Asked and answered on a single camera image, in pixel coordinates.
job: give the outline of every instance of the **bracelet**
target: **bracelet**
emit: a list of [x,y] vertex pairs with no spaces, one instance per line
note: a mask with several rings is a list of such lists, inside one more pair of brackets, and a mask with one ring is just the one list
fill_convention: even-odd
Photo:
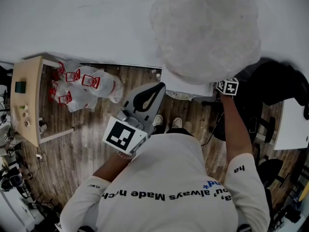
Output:
[[121,158],[126,159],[126,160],[131,160],[131,159],[133,159],[133,158],[136,156],[136,152],[134,152],[131,156],[129,156],[129,155],[127,155],[127,154],[121,152],[121,151],[118,150],[118,149],[116,150],[116,152],[117,152],[117,154],[118,154]]

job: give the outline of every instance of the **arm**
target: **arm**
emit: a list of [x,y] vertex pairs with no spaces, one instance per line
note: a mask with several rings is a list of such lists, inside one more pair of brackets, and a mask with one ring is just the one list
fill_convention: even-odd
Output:
[[222,96],[225,112],[226,154],[229,163],[225,187],[239,214],[239,225],[265,232],[270,223],[265,189],[257,173],[249,133],[231,97]]
[[98,205],[109,184],[130,163],[130,159],[120,157],[116,152],[94,174],[85,180],[70,198],[61,212],[60,222],[64,232],[77,232],[89,220],[89,216],[97,218],[94,207]]

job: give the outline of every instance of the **wooden floor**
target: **wooden floor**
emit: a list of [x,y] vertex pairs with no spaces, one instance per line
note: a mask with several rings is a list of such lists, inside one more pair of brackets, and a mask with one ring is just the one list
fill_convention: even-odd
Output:
[[[157,81],[156,73],[152,73],[151,69],[103,65],[97,67],[104,67],[105,71],[120,77],[125,85],[124,95],[134,87]],[[40,116],[49,126],[44,136],[69,127],[74,127],[75,132],[41,144],[39,149],[28,142],[23,142],[23,155],[34,175],[34,179],[29,182],[33,195],[37,197],[42,193],[45,199],[53,199],[55,204],[60,203],[63,207],[76,188],[113,152],[110,146],[102,142],[102,137],[109,117],[117,114],[121,103],[113,104],[109,100],[99,99],[94,112],[84,109],[69,113],[65,106],[61,107],[55,101],[48,100],[51,80],[52,69],[47,68],[46,73],[42,75],[40,90]],[[180,116],[186,129],[190,130],[201,144],[208,140],[209,126],[215,125],[218,116],[211,106],[203,107],[196,101],[179,101],[168,96],[164,98],[161,114],[167,122]],[[263,108],[265,119],[274,116],[278,123],[280,115],[281,104]],[[255,143],[261,145],[261,158],[268,155],[270,159],[277,158],[284,161],[280,172],[282,177],[285,177],[293,169],[296,161],[303,157],[298,150],[274,151],[271,145],[266,145],[258,139]],[[202,150],[208,175],[223,182],[227,169],[225,142],[213,137]],[[37,160],[37,151],[43,152],[44,162]],[[291,186],[279,188],[279,182],[275,181],[270,189],[273,206],[277,209],[285,200]]]

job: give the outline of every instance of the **black device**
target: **black device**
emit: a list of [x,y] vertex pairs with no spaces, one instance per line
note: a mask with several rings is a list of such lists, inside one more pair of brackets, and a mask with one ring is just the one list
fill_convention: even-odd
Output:
[[15,93],[26,93],[26,82],[15,82]]

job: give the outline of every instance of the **white t-shirt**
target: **white t-shirt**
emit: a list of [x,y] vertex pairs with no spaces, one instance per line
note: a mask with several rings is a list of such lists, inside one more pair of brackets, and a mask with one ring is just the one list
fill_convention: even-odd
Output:
[[266,232],[269,209],[251,154],[229,164],[224,186],[207,176],[199,142],[153,135],[112,182],[92,176],[60,217],[64,232]]

